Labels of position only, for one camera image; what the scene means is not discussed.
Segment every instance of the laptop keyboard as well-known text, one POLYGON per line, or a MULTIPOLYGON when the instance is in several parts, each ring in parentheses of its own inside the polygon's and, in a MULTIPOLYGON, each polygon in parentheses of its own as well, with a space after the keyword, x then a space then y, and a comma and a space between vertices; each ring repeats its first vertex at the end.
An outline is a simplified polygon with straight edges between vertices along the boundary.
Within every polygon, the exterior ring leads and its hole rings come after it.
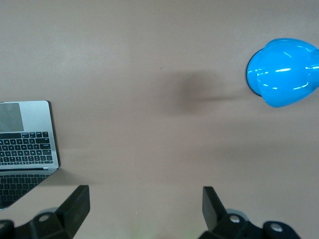
POLYGON ((0 175, 0 208, 8 207, 49 175, 16 174, 0 175))
POLYGON ((53 164, 48 132, 0 133, 0 165, 53 164))

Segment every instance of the blue lampshade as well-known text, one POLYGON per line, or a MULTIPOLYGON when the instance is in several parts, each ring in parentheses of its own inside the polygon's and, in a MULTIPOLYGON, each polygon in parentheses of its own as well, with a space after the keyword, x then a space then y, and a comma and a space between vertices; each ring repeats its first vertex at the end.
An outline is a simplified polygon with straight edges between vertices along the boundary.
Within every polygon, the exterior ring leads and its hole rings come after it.
POLYGON ((295 103, 319 86, 319 50, 297 39, 269 42, 250 60, 247 82, 273 107, 295 103))

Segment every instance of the silver bolt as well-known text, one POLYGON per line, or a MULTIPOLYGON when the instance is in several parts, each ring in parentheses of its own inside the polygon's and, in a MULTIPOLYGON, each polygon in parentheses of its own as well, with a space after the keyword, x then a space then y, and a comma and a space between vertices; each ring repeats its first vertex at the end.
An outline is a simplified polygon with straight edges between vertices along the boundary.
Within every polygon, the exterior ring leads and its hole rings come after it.
POLYGON ((229 217, 229 219, 233 222, 233 223, 240 223, 240 219, 239 217, 237 217, 236 215, 231 215, 229 217))
POLYGON ((39 218, 39 222, 45 222, 46 220, 48 220, 50 217, 50 215, 43 215, 39 218))
POLYGON ((278 225, 277 223, 272 223, 270 225, 270 227, 271 227, 272 230, 274 230, 274 231, 276 231, 278 233, 281 233, 283 231, 283 228, 280 225, 278 225))

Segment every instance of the silver laptop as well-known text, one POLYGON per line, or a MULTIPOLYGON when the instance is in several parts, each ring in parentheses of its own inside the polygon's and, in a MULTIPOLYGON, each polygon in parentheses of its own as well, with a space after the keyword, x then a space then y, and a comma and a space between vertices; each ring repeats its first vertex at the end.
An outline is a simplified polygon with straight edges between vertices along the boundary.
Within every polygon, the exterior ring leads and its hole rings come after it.
POLYGON ((58 167, 50 103, 0 103, 0 210, 58 167))

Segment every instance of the black bracket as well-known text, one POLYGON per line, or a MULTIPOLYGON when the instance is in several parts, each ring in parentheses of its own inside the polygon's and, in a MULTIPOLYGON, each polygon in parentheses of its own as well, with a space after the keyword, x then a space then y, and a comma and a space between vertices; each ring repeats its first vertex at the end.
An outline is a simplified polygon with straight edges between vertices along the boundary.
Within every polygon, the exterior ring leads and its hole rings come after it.
POLYGON ((212 187, 203 188, 202 210, 208 231, 199 239, 301 239, 287 224, 265 222, 261 229, 238 214, 228 214, 212 187))
POLYGON ((90 211, 88 185, 78 186, 53 213, 42 213, 15 228, 0 220, 0 239, 72 239, 90 211))

